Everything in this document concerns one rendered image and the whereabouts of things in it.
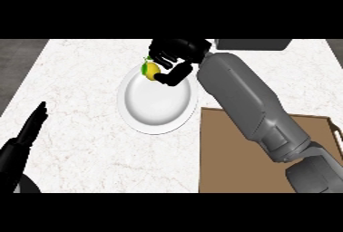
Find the brown wooden tray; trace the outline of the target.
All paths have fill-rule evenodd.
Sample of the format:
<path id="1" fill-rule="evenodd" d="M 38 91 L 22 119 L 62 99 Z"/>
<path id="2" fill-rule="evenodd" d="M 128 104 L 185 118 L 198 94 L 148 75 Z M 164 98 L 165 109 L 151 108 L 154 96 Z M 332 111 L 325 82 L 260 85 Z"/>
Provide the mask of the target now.
<path id="1" fill-rule="evenodd" d="M 325 116 L 291 115 L 310 138 L 343 166 L 343 133 Z M 199 192 L 294 193 L 285 169 L 296 163 L 275 163 L 259 144 L 248 141 L 225 111 L 201 109 Z"/>

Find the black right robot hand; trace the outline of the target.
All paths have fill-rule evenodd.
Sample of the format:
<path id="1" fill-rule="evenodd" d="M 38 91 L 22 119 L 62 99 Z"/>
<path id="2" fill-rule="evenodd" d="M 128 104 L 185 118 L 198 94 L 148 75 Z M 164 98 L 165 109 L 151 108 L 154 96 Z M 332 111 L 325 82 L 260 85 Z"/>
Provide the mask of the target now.
<path id="1" fill-rule="evenodd" d="M 157 73 L 154 79 L 167 86 L 177 86 L 193 70 L 192 64 L 202 62 L 210 46 L 205 39 L 154 39 L 149 58 L 168 70 L 168 73 Z"/>

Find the yellow lemon with green leaf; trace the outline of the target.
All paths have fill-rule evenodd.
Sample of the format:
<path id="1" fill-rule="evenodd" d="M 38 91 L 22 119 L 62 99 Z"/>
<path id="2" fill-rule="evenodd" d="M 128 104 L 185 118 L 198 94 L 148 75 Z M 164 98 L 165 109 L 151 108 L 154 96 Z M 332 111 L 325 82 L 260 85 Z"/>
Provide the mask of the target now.
<path id="1" fill-rule="evenodd" d="M 161 69 L 157 65 L 157 63 L 152 61 L 152 59 L 149 57 L 143 58 L 145 62 L 140 66 L 140 72 L 142 75 L 151 80 L 154 81 L 154 74 L 161 72 Z"/>

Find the white round plate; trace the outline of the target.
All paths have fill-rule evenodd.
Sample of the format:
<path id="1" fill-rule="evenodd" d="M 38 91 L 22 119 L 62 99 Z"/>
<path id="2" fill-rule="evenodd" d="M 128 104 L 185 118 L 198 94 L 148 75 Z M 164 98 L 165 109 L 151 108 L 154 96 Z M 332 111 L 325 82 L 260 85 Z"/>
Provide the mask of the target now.
<path id="1" fill-rule="evenodd" d="M 196 107 L 196 81 L 193 73 L 177 86 L 151 81 L 139 64 L 125 74 L 118 87 L 118 111 L 127 125 L 149 135 L 174 131 L 189 120 Z"/>

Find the dark grey appliance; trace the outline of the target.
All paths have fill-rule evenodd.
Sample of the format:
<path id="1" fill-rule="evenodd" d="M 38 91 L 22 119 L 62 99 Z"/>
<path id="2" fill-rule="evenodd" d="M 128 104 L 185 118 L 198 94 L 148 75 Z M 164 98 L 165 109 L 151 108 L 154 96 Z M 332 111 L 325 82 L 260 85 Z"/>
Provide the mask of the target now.
<path id="1" fill-rule="evenodd" d="M 291 39 L 216 39 L 219 50 L 282 51 Z"/>

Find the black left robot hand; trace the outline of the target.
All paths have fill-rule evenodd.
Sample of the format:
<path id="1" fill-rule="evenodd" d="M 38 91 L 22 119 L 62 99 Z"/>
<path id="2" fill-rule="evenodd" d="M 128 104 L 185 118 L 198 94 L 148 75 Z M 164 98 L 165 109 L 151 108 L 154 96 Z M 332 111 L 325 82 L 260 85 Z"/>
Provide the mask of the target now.
<path id="1" fill-rule="evenodd" d="M 0 148 L 0 193 L 12 193 L 18 187 L 29 150 L 47 118 L 46 103 L 41 102 L 22 125 L 18 136 L 9 139 Z"/>

